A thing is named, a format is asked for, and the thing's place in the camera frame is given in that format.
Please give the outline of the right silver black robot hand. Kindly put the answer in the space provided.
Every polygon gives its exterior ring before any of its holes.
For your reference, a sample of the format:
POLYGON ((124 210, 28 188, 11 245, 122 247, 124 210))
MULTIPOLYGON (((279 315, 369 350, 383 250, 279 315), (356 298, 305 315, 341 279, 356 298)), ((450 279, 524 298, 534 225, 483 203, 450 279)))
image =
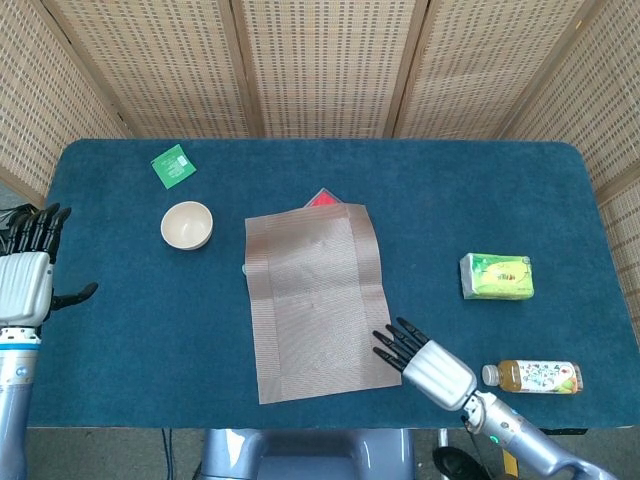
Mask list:
POLYGON ((383 345, 373 352, 442 409, 462 410, 477 388, 473 371, 411 322, 396 323, 385 325, 389 335, 372 331, 383 345))

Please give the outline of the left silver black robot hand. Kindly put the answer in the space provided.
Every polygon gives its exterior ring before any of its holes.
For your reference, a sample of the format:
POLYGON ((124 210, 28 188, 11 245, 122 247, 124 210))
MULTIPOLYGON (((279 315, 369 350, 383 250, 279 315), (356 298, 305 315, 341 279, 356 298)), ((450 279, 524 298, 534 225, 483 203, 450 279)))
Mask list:
POLYGON ((72 209, 23 204, 1 211, 1 326, 39 329, 53 311, 85 302, 98 289, 56 295, 53 287, 62 230, 72 209))

